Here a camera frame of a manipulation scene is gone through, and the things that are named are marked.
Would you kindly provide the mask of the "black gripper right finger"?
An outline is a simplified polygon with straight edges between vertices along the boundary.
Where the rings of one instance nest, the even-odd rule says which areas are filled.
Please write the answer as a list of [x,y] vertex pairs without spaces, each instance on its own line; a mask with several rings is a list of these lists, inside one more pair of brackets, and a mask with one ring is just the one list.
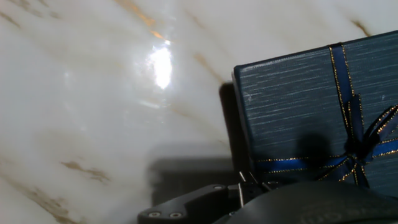
[[280,182],[277,181],[267,181],[259,184],[254,182],[243,183],[243,201],[251,201],[256,197],[279,187]]

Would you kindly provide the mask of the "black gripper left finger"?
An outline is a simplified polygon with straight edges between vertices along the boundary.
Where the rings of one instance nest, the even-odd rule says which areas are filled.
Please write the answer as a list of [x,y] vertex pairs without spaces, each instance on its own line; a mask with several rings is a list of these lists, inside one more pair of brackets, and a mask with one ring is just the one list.
[[225,223],[240,208],[237,185],[213,184],[140,212],[138,224]]

